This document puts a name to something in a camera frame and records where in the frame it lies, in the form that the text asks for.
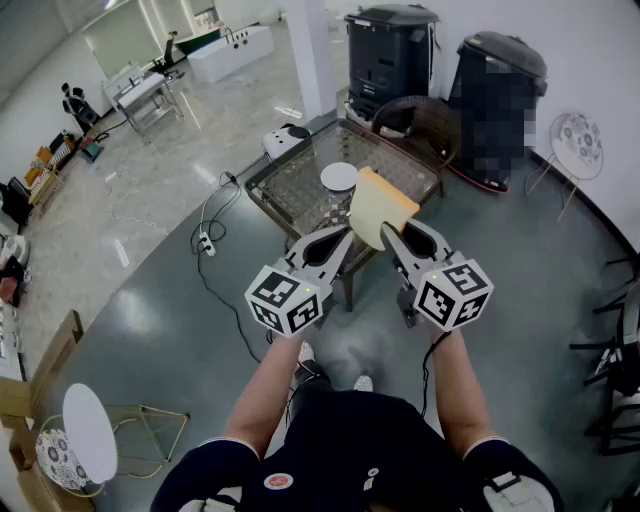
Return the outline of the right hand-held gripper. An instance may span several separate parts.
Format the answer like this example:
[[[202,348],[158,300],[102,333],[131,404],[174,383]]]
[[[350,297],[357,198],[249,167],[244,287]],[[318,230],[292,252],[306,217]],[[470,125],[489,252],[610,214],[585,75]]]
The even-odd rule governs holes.
[[[446,259],[451,248],[435,229],[410,219],[402,231],[383,222],[380,238],[391,250],[407,277],[397,295],[397,304],[409,327],[428,320],[441,331],[452,331],[479,318],[494,285],[474,259]]]

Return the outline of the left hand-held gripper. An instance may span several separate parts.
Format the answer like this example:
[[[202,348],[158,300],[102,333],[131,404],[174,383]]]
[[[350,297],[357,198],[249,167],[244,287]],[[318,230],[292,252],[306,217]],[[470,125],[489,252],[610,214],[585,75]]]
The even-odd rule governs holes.
[[[255,321],[285,338],[322,322],[333,307],[332,283],[353,239],[345,225],[323,228],[265,265],[245,292]]]

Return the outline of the toast bread slice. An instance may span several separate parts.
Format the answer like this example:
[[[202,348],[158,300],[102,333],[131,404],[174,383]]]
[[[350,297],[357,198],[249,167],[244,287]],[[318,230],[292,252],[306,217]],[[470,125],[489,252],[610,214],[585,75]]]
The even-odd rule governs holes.
[[[420,209],[399,189],[391,185],[370,167],[359,172],[355,192],[350,204],[350,226],[368,246],[378,251],[385,247],[381,239],[381,226],[388,222],[397,231]]]

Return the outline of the white round plate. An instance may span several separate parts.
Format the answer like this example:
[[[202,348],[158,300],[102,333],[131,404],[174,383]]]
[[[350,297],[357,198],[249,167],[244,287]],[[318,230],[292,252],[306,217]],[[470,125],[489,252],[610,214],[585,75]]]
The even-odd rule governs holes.
[[[320,180],[324,187],[333,192],[343,192],[353,188],[358,180],[359,171],[346,162],[335,162],[326,166]]]

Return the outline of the person's left forearm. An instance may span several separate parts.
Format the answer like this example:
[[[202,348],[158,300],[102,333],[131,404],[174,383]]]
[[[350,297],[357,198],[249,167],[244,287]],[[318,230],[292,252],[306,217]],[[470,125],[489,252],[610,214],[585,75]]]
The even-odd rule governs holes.
[[[226,423],[223,436],[248,444],[260,459],[284,413],[305,335],[275,338]]]

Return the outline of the person's right forearm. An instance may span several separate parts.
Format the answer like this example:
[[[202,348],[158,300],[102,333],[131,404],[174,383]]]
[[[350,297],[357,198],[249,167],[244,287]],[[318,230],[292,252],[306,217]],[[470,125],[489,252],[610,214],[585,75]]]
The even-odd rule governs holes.
[[[429,324],[434,347],[435,396],[444,439],[461,457],[478,442],[495,434],[485,396],[472,368],[459,329],[445,335]]]

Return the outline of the glass-topped rattan coffee table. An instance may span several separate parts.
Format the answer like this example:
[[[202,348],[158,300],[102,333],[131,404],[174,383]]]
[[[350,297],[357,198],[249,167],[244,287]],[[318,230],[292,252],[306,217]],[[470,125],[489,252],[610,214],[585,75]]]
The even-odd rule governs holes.
[[[439,192],[441,179],[412,155],[383,137],[356,124],[337,119],[311,134],[250,178],[249,197],[293,241],[317,230],[350,226],[350,204],[355,187],[333,192],[320,180],[329,164],[346,162],[360,171],[370,167],[420,206]],[[353,310],[356,273],[376,250],[356,234],[338,272],[347,311]]]

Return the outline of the white and black rounded device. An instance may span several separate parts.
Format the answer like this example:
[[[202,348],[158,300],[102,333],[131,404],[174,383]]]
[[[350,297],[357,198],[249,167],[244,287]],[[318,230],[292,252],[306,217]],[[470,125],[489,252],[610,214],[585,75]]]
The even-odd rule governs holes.
[[[262,145],[270,160],[273,161],[310,136],[311,132],[308,129],[286,124],[280,129],[266,133],[262,139]]]

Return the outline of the brown rattan chair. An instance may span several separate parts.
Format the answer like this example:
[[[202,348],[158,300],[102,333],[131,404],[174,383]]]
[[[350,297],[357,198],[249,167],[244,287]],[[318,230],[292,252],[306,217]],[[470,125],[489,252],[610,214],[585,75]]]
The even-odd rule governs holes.
[[[409,120],[403,137],[390,139],[401,150],[437,173],[456,158],[461,142],[460,125],[442,100],[420,95],[393,99],[374,116],[371,132],[380,135],[382,127],[398,117]]]

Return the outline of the black tall machine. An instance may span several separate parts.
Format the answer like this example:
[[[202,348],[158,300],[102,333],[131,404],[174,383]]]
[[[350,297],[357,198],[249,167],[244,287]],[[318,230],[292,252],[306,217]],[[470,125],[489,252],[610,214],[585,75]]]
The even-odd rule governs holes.
[[[419,5],[374,5],[344,16],[349,44],[348,104],[369,121],[388,102],[441,95],[441,20]]]
[[[457,54],[448,100],[460,125],[454,169],[485,190],[505,193],[512,171],[535,142],[546,63],[520,38],[494,31],[465,37]]]

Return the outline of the floral round gold-legged table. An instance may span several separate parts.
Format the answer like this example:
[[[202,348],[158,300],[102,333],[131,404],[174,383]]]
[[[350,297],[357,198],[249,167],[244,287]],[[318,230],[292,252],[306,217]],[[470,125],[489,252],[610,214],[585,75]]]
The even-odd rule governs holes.
[[[549,141],[551,154],[525,178],[524,195],[531,194],[553,168],[559,170],[566,181],[558,223],[579,186],[600,175],[605,154],[597,124],[579,112],[558,115],[549,128]]]
[[[87,476],[71,448],[61,415],[50,416],[44,421],[35,449],[40,469],[67,493],[89,499],[103,492],[105,485],[96,484]]]

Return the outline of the white square pillar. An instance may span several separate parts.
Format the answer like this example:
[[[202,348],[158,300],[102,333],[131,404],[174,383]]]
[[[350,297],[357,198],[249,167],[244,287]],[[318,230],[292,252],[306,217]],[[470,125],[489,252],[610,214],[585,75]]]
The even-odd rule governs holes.
[[[337,107],[324,0],[285,0],[287,26],[308,121]]]

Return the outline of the person's torso in dark clothing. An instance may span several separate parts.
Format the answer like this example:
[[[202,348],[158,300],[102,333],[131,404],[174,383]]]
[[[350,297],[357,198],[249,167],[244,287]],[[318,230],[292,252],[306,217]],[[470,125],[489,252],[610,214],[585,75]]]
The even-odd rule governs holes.
[[[248,443],[214,438],[190,450],[150,512],[205,500],[236,512],[564,512],[546,475],[500,438],[456,454],[403,399],[304,388],[282,446],[260,458]]]

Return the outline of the white long counter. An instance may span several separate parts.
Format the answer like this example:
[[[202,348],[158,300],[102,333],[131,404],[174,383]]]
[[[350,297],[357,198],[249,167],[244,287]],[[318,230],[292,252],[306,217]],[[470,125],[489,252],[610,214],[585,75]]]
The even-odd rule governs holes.
[[[249,26],[201,47],[188,56],[188,61],[198,81],[216,83],[273,51],[271,29]]]

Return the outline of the black metal chair frames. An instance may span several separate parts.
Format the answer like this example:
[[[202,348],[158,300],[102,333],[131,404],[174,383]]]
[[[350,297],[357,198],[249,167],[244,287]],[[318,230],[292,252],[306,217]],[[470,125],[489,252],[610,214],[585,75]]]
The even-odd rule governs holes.
[[[571,343],[573,351],[602,352],[596,370],[583,381],[585,387],[601,380],[605,382],[606,399],[602,415],[585,429],[587,437],[599,437],[599,453],[616,456],[640,452],[640,423],[617,426],[623,414],[640,414],[640,402],[615,405],[617,394],[624,398],[640,395],[640,252],[633,257],[610,260],[607,267],[629,263],[632,277],[625,282],[626,290],[610,302],[592,310],[595,315],[619,313],[613,336],[600,343]]]

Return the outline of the black office chair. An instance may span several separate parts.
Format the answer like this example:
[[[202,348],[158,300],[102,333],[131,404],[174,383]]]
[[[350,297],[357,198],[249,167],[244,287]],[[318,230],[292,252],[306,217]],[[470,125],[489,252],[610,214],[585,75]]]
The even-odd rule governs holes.
[[[151,61],[152,66],[149,69],[150,73],[161,74],[169,80],[178,80],[185,75],[184,72],[180,72],[179,70],[174,69],[175,61],[172,56],[172,51],[176,35],[176,31],[170,31],[168,33],[169,38],[165,45],[164,55],[161,59],[153,59]]]

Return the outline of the wooden bench with items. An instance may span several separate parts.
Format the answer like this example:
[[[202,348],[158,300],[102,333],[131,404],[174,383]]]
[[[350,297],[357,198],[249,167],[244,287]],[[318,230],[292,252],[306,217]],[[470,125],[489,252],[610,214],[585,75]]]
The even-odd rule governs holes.
[[[61,182],[61,171],[75,154],[77,146],[76,135],[63,130],[49,146],[40,147],[24,177],[31,206],[45,201],[53,187]]]

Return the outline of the white round gold-framed table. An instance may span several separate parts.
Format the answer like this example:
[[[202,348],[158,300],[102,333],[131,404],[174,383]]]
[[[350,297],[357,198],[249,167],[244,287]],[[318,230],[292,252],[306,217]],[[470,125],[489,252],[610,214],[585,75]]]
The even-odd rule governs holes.
[[[71,385],[62,405],[64,431],[93,484],[117,476],[155,477],[172,462],[190,420],[148,405],[105,405],[88,386]]]

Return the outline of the cardboard box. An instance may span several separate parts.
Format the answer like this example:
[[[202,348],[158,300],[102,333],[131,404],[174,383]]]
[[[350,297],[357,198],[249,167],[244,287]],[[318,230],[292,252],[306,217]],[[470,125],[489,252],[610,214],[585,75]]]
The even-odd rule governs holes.
[[[90,499],[72,496],[44,473],[36,456],[37,432],[24,417],[0,414],[0,426],[0,432],[9,435],[8,454],[32,512],[95,512]]]

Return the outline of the metal frame table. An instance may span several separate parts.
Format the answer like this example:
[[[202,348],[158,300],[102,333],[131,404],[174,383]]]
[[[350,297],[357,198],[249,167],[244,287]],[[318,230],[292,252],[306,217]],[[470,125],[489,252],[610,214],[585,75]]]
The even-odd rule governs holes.
[[[145,132],[165,115],[184,116],[171,90],[171,85],[182,76],[180,72],[144,74],[137,64],[129,64],[103,81],[102,91],[112,107],[145,139]]]

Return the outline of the wooden furniture frame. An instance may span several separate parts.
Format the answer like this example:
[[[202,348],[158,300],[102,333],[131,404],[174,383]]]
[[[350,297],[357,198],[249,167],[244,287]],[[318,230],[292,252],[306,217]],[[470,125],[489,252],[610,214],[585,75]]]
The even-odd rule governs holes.
[[[84,329],[79,313],[71,309],[52,338],[30,381],[0,375],[0,426],[22,429],[37,418],[50,390],[75,351]]]

